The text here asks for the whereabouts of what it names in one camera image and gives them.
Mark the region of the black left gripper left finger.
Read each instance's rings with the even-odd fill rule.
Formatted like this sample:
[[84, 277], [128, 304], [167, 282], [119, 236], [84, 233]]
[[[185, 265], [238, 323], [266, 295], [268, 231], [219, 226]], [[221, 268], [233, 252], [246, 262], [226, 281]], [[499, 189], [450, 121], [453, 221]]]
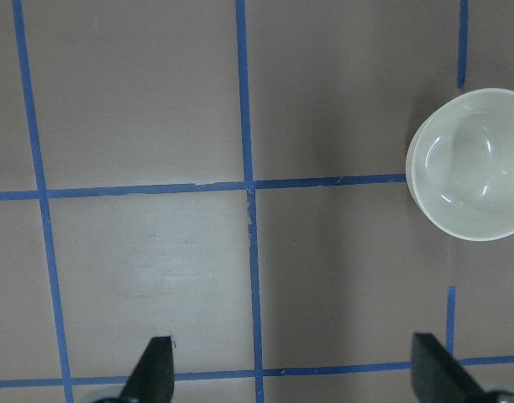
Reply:
[[117, 402], [169, 403], [175, 390], [171, 337], [151, 338]]

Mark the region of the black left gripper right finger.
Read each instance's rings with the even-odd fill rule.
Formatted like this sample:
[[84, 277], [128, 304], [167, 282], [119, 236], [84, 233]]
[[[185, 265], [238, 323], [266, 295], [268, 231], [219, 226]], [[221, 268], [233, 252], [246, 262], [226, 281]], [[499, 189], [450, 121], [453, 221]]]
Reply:
[[411, 384], [422, 403], [496, 402], [431, 333], [412, 335]]

